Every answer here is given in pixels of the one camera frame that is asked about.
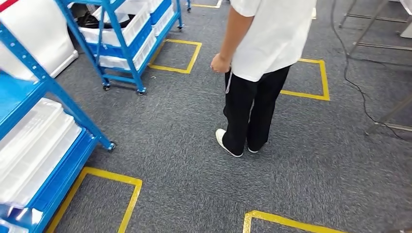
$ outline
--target white tray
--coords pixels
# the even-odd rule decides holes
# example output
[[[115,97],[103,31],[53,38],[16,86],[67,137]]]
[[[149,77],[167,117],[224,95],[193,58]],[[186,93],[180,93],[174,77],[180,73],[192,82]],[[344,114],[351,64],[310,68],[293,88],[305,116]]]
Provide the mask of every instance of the white tray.
[[[155,12],[155,10],[163,2],[163,0],[131,0],[131,1],[147,3],[148,4],[148,10],[149,10],[150,13]]]
[[[0,140],[0,181],[21,157],[29,152],[39,137],[62,114],[62,105],[42,98],[17,123],[14,128]]]
[[[26,205],[80,133],[72,116],[61,113],[0,181],[0,202]]]
[[[144,60],[149,55],[155,43],[156,43],[156,37],[152,31],[147,36],[146,40],[144,41],[143,45],[140,47],[139,51],[133,57],[133,63],[135,65],[136,70],[140,69]],[[107,68],[117,67],[117,68],[122,68],[125,70],[130,70],[129,65],[127,64],[127,60],[124,58],[112,57],[112,56],[100,56],[99,60],[100,60],[100,65],[103,67],[107,67]]]
[[[173,4],[166,10],[162,18],[159,19],[157,24],[152,25],[152,31],[155,36],[159,36],[162,31],[165,29],[166,25],[170,22],[174,15]]]
[[[126,45],[129,46],[150,17],[147,9],[147,3],[127,0],[118,9],[116,9],[116,14],[135,15],[130,23],[121,30],[124,40],[126,41]],[[102,8],[99,7],[93,15],[100,20]],[[79,27],[79,30],[83,33],[87,42],[94,44],[99,42],[99,29]],[[102,43],[120,47],[119,40],[117,39],[116,33],[113,29],[103,29]]]
[[[56,136],[59,136],[59,138],[53,144],[52,150],[42,158],[42,161],[36,167],[37,170],[31,172],[30,178],[26,179],[23,185],[14,193],[10,202],[26,206],[79,136],[82,129],[74,123],[73,117],[66,115],[65,118],[66,122],[62,129],[57,129],[64,131],[64,133],[59,136],[56,132]]]

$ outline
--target shoe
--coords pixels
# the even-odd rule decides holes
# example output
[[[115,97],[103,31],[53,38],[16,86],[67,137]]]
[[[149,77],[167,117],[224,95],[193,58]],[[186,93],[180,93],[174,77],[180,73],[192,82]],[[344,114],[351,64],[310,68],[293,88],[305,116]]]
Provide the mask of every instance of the shoe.
[[[253,154],[256,154],[256,153],[258,153],[258,152],[259,152],[258,150],[253,151],[253,150],[251,150],[249,147],[247,147],[247,150],[248,150],[250,153],[253,153]]]
[[[216,131],[216,139],[218,140],[218,143],[221,147],[223,147],[223,149],[228,152],[230,155],[239,158],[243,155],[243,153],[241,155],[235,155],[234,153],[230,152],[226,147],[224,147],[223,145],[223,135],[226,133],[226,130],[222,130],[222,129],[218,129]]]
[[[256,151],[251,150],[249,146],[247,147],[247,150],[248,150],[250,153],[253,153],[253,154],[256,154],[256,153],[259,152],[259,150],[256,150]]]

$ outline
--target wheel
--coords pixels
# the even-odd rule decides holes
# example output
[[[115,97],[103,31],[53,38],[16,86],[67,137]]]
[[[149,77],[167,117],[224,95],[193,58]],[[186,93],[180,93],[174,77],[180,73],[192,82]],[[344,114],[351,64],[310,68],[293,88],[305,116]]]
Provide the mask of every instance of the wheel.
[[[114,141],[110,141],[110,142],[113,144],[113,146],[111,149],[107,150],[108,152],[112,152],[116,148],[116,143]]]

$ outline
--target shelf frame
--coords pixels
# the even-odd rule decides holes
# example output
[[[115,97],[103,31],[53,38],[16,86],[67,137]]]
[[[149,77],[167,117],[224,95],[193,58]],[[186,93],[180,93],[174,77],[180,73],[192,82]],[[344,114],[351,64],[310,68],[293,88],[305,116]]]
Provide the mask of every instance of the shelf frame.
[[[7,4],[8,7],[11,6],[10,1],[7,1]],[[5,9],[4,4],[0,5],[0,10]],[[24,81],[0,70],[0,140],[46,93],[53,93],[60,100],[65,111],[71,114],[76,123],[82,127],[79,137],[29,205],[23,209],[16,207],[10,209],[13,211],[9,214],[17,212],[19,215],[1,216],[1,219],[9,223],[28,228],[30,233],[42,232],[96,145],[101,143],[107,150],[113,150],[116,144],[102,133],[1,20],[0,43],[3,43],[37,77],[37,81]],[[42,216],[38,223],[33,223],[33,213],[37,211],[41,211]]]
[[[169,21],[161,35],[157,37],[157,42],[154,46],[154,49],[151,50],[147,58],[145,59],[144,63],[141,65],[139,70],[136,69],[134,63],[133,63],[133,57],[135,54],[131,54],[130,50],[128,49],[128,46],[126,45],[126,42],[124,40],[123,34],[121,32],[120,24],[119,21],[115,15],[115,10],[121,6],[125,0],[116,0],[113,3],[110,3],[109,0],[55,0],[57,5],[59,6],[60,10],[62,11],[64,17],[67,20],[68,26],[70,30],[72,31],[73,35],[79,42],[79,45],[82,47],[83,51],[85,52],[85,55],[87,58],[92,62],[93,68],[96,70],[98,75],[101,78],[103,89],[109,90],[111,86],[111,80],[115,81],[120,81],[123,83],[132,83],[136,85],[136,92],[138,94],[144,94],[146,93],[147,89],[144,87],[143,82],[141,80],[141,75],[146,68],[148,62],[150,61],[151,57],[154,55],[155,51],[159,47],[161,41],[166,37],[167,33],[170,31],[170,29],[173,27],[174,23],[178,21],[178,26],[177,28],[179,30],[182,30],[183,28],[183,22],[182,22],[182,13],[181,13],[181,7],[180,7],[180,1],[176,0],[176,13],[174,14],[173,18]],[[82,3],[82,4],[94,4],[94,5],[100,5],[102,6],[102,13],[107,12],[107,15],[109,16],[111,25],[113,27],[113,30],[119,40],[120,47],[123,53],[124,58],[127,60],[127,64],[130,67],[130,70],[125,70],[121,68],[107,68],[107,67],[102,67],[99,64],[98,59],[94,56],[93,52],[87,45],[86,39],[83,36],[83,34],[80,32],[77,22],[75,21],[70,9],[67,7],[70,3]],[[115,71],[120,71],[122,73],[130,73],[132,75],[132,78],[129,77],[124,77],[124,76],[119,76],[119,75],[112,75],[106,73],[106,70],[115,70]]]

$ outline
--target floor marking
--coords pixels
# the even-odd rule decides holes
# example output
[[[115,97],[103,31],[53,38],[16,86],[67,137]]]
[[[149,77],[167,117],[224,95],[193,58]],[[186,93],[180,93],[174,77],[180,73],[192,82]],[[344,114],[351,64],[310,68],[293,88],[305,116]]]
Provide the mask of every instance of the floor marking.
[[[126,212],[124,213],[123,219],[121,221],[121,224],[118,229],[118,233],[123,233],[126,231],[127,224],[129,224],[130,217],[132,216],[133,209],[135,208],[137,198],[139,197],[139,193],[143,184],[142,180],[130,177],[130,176],[125,176],[125,175],[120,175],[117,173],[109,172],[109,171],[104,171],[92,167],[84,167],[82,172],[80,173],[79,177],[77,180],[74,182],[73,186],[71,187],[70,191],[68,192],[65,200],[62,202],[60,208],[54,215],[53,220],[51,221],[49,228],[47,229],[46,233],[53,233],[54,230],[56,229],[57,225],[59,224],[60,220],[62,219],[65,211],[69,207],[69,204],[71,200],[73,199],[74,195],[76,194],[77,190],[79,189],[80,185],[82,184],[83,180],[85,179],[86,175],[94,175],[110,180],[114,180],[117,182],[122,182],[122,183],[127,183],[135,186],[135,189],[133,191],[132,197],[130,198],[129,204],[126,208]]]
[[[329,87],[328,87],[328,84],[327,84],[327,75],[326,75],[325,62],[323,60],[311,60],[311,59],[303,59],[303,58],[299,59],[299,61],[300,62],[313,63],[313,64],[319,64],[319,69],[320,69],[321,78],[322,78],[323,95],[314,95],[314,94],[287,91],[287,90],[281,90],[280,93],[285,94],[285,95],[290,95],[290,96],[298,96],[298,97],[311,98],[311,99],[316,99],[316,100],[330,101]]]
[[[219,0],[216,5],[203,5],[203,4],[191,4],[190,6],[197,6],[197,7],[207,7],[207,8],[215,8],[219,9],[222,4],[222,0]]]
[[[251,226],[252,226],[252,218],[258,218],[274,223],[278,223],[280,225],[298,228],[304,231],[313,232],[313,233],[345,233],[338,230],[334,230],[327,227],[321,227],[316,225],[311,225],[303,222],[298,222],[295,220],[291,220],[285,217],[281,217],[278,215],[272,215],[269,213],[253,210],[245,214],[244,222],[243,222],[243,233],[250,233]]]
[[[190,59],[190,62],[189,62],[188,67],[186,69],[178,69],[178,68],[173,68],[173,67],[153,65],[153,62],[155,61],[156,57],[159,55],[160,50],[164,46],[165,42],[181,43],[181,44],[188,44],[188,45],[195,45],[196,46],[196,48],[194,50],[194,53],[192,55],[192,58]],[[153,69],[160,69],[160,70],[166,70],[166,71],[172,71],[172,72],[179,72],[179,73],[183,73],[183,74],[190,74],[190,72],[192,71],[192,68],[194,66],[194,63],[196,62],[197,55],[199,55],[199,51],[200,51],[201,47],[202,47],[202,43],[200,43],[200,42],[166,39],[162,42],[162,44],[159,46],[157,51],[153,54],[153,57],[149,62],[149,67],[153,68]]]

